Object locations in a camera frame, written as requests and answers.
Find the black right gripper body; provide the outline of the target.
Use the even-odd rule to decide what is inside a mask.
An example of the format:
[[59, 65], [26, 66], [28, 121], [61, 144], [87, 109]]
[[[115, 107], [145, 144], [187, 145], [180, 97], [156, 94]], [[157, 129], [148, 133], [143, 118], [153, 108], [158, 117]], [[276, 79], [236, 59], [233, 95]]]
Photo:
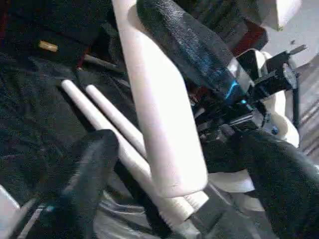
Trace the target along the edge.
[[221, 140], [228, 129], [238, 134], [260, 129], [298, 145], [298, 119], [291, 120], [285, 113], [285, 92], [298, 88], [289, 53], [271, 56], [250, 49], [234, 57], [228, 69], [240, 85], [238, 100], [223, 100], [196, 85], [194, 116], [201, 142]]

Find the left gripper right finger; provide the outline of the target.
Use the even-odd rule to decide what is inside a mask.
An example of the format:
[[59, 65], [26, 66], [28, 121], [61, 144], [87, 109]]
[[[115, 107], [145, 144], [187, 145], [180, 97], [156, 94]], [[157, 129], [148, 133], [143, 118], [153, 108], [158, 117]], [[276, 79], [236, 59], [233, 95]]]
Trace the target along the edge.
[[292, 144], [263, 131], [235, 134], [234, 148], [281, 239], [319, 237], [319, 170]]

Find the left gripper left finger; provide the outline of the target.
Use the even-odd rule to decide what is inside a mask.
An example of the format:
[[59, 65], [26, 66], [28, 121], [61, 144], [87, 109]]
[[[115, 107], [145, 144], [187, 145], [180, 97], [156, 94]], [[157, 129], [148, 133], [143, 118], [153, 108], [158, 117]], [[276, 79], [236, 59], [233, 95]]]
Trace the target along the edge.
[[44, 207], [32, 239], [93, 239], [93, 221], [108, 176], [118, 159], [118, 139], [109, 129], [75, 142], [40, 186]]

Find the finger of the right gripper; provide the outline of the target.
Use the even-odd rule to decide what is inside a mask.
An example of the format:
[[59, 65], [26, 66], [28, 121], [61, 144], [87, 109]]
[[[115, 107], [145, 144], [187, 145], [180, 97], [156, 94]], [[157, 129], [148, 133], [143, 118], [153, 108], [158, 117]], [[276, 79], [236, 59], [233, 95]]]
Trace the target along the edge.
[[179, 71], [223, 100], [238, 100], [240, 85], [228, 69], [227, 45], [172, 0], [139, 0], [138, 17]]

